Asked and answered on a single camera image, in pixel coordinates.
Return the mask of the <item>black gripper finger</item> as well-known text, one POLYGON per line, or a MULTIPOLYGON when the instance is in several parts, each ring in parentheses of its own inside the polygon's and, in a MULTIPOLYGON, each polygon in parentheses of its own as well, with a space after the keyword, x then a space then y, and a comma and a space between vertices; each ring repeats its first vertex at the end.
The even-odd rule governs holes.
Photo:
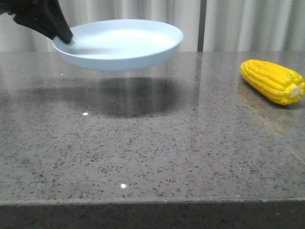
POLYGON ((57 36, 54 16, 52 14, 16 14, 13 17, 13 20, 17 24, 37 31, 51 40, 57 36))
POLYGON ((38 25, 38 32, 53 40, 58 37, 65 44, 72 41, 73 34, 57 0, 39 0, 30 16, 38 25))

